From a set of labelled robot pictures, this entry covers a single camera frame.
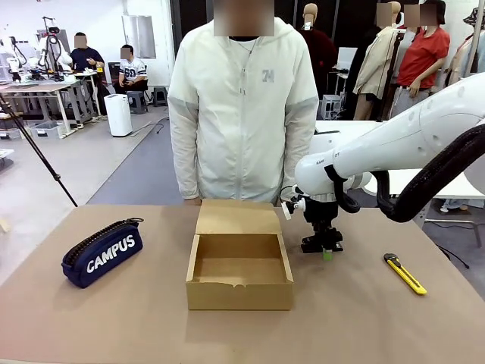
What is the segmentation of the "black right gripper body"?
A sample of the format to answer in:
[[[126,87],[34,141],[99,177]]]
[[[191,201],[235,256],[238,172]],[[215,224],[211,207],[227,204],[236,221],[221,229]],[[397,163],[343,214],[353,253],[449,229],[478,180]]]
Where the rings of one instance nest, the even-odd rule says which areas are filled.
[[[313,227],[316,235],[332,229],[332,220],[338,216],[337,202],[318,202],[313,199],[305,201],[304,218]]]

